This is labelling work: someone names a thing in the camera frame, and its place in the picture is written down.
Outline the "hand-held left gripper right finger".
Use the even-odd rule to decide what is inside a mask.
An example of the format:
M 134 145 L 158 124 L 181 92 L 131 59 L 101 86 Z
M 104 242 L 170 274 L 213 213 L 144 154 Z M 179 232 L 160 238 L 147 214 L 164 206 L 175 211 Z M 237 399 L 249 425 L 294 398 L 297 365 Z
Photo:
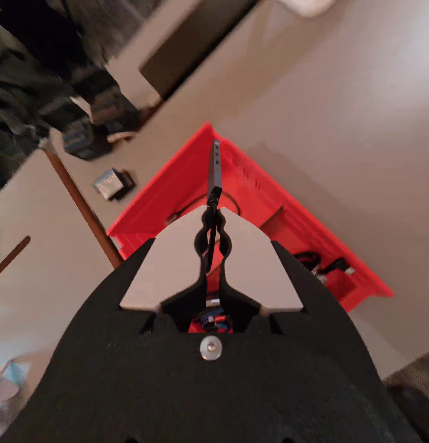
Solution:
M 227 289 L 251 300 L 264 317 L 300 312 L 304 305 L 270 238 L 227 208 L 221 208 L 220 214 L 225 221 L 223 231 L 231 242 L 223 261 Z

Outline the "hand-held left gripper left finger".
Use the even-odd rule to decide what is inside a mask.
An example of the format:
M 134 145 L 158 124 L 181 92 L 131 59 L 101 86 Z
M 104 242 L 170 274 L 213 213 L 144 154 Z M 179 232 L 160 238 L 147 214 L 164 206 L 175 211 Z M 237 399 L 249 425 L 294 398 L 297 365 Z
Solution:
M 125 310 L 159 312 L 161 304 L 204 282 L 205 264 L 195 240 L 207 206 L 199 206 L 165 227 L 153 240 L 120 302 Z

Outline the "red plastic bin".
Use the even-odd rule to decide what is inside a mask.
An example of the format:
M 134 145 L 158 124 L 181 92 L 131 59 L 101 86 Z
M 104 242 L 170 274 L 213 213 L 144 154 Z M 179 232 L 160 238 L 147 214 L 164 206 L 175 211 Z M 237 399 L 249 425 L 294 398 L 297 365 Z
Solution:
M 214 139 L 221 142 L 223 191 L 211 270 L 204 282 L 163 302 L 159 312 L 125 310 L 120 302 L 149 251 L 154 238 L 168 225 L 199 206 L 207 206 L 210 150 Z M 227 289 L 223 261 L 231 245 L 223 231 L 220 214 L 227 208 L 262 230 L 281 260 L 306 311 L 297 276 L 307 278 L 325 299 L 334 298 L 350 312 L 371 296 L 391 297 L 392 289 L 314 217 L 288 191 L 263 171 L 229 140 L 218 135 L 210 124 L 203 125 L 173 158 L 134 197 L 110 227 L 108 234 L 121 246 L 127 265 L 139 253 L 138 264 L 125 282 L 115 284 L 115 309 L 128 313 L 167 314 L 182 331 L 242 333 L 252 318 L 262 316 L 257 305 L 233 289 Z M 208 208 L 202 217 L 203 229 L 195 240 L 196 251 L 204 260 L 210 231 Z M 270 314 L 294 314 L 278 312 Z

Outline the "grey USB hub with cable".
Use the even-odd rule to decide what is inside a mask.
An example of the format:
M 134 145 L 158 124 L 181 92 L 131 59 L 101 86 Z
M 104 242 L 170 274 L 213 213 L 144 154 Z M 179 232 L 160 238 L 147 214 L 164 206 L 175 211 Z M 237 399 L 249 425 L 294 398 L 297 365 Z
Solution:
M 208 240 L 207 252 L 205 254 L 206 273 L 211 270 L 217 231 L 218 203 L 223 191 L 222 166 L 221 166 L 221 142 L 214 139 L 209 156 L 207 199 L 208 207 L 208 228 L 210 236 Z

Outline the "white desk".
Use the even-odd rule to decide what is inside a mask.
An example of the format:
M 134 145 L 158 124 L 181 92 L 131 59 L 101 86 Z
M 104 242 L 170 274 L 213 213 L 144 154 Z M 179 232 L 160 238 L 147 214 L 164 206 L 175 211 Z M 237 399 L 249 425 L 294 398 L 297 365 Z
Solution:
M 199 2 L 165 1 L 108 63 L 123 93 L 138 108 L 162 101 L 140 74 L 140 67 Z M 282 12 L 282 21 L 285 20 L 280 6 L 277 1 L 259 1 L 169 99 L 184 108 L 207 108 L 201 114 L 241 114 L 242 108 L 262 94 L 263 86 L 254 83 L 268 83 L 258 77 L 266 71 L 264 58 L 270 52 L 271 39 L 278 33 L 273 10 L 276 15 Z
M 56 346 L 113 266 L 43 151 L 0 192 L 0 365 Z
M 210 122 L 395 292 L 350 314 L 378 373 L 429 352 L 429 1 L 337 1 L 303 19 L 261 1 L 128 144 L 62 163 L 109 228 L 133 196 L 92 182 L 133 170 L 139 188 Z

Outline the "dark desk mat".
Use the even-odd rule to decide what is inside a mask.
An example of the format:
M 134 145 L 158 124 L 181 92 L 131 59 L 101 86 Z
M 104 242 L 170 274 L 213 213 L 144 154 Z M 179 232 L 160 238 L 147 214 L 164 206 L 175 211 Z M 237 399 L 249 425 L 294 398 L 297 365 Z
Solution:
M 200 1 L 140 67 L 140 74 L 167 101 L 258 3 Z

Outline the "black power adapter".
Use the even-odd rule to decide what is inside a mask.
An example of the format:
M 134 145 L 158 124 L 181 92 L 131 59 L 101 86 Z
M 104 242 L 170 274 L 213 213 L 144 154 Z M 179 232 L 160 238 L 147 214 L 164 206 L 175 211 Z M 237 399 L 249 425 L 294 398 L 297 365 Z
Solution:
M 93 182 L 93 188 L 107 202 L 120 201 L 136 187 L 128 170 L 109 169 Z

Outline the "black battery charger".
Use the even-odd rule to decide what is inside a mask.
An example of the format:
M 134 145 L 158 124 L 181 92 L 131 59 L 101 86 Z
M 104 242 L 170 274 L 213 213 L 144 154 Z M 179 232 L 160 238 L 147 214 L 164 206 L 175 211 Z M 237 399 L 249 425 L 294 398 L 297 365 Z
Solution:
M 63 149 L 70 156 L 84 161 L 100 158 L 112 151 L 109 136 L 140 128 L 140 110 L 122 94 L 106 69 L 74 83 L 73 91 L 71 100 L 85 115 L 62 130 Z

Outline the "pale plastic bag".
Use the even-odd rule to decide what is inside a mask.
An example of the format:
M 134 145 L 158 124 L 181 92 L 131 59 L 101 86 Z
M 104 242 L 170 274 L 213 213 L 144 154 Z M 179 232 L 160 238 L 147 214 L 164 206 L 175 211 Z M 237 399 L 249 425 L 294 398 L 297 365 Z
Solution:
M 31 363 L 8 361 L 0 368 L 0 437 L 23 409 Z

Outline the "dark equipment pile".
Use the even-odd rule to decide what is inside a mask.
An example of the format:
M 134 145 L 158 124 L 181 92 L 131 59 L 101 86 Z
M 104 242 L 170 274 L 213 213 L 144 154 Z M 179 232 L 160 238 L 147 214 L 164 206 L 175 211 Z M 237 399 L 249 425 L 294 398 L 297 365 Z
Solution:
M 0 190 L 50 138 L 43 119 L 96 71 L 80 28 L 47 1 L 0 0 Z

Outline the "white object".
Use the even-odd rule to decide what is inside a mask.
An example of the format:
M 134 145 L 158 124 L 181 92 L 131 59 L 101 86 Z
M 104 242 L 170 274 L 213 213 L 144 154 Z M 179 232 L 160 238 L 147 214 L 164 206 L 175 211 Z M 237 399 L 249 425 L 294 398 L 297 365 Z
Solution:
M 327 12 L 337 0 L 278 0 L 277 2 L 298 16 L 311 19 Z

